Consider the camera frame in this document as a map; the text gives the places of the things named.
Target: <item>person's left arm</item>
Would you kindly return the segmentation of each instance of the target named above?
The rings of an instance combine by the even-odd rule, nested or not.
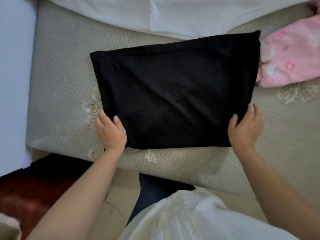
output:
[[[88,238],[127,141],[119,118],[113,123],[103,110],[95,131],[106,151],[51,207],[26,240]]]

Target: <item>hand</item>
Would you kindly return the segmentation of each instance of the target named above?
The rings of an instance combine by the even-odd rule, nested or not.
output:
[[[261,109],[256,104],[249,104],[242,121],[238,125],[237,122],[238,116],[234,114],[229,123],[228,136],[234,153],[239,155],[254,150],[254,144],[262,134]]]
[[[118,116],[114,117],[114,123],[104,113],[103,109],[99,110],[99,117],[95,122],[95,133],[97,139],[101,141],[104,148],[124,151],[127,143],[126,130],[123,127]]]

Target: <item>dark blue pants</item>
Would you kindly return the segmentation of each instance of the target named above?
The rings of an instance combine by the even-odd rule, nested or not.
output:
[[[148,206],[169,197],[178,190],[195,190],[193,185],[185,184],[169,179],[154,177],[139,173],[140,195],[131,216],[128,220],[129,224],[132,219]]]

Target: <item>tile floor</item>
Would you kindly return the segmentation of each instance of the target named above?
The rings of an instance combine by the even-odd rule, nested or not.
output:
[[[228,209],[267,222],[258,201],[217,190],[209,191],[218,196]],[[117,240],[126,226],[139,192],[138,173],[118,169],[89,240]]]

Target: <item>pink floral fabric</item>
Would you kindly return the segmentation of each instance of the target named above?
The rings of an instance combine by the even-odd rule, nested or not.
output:
[[[269,88],[320,76],[320,15],[294,22],[261,41],[258,86]]]

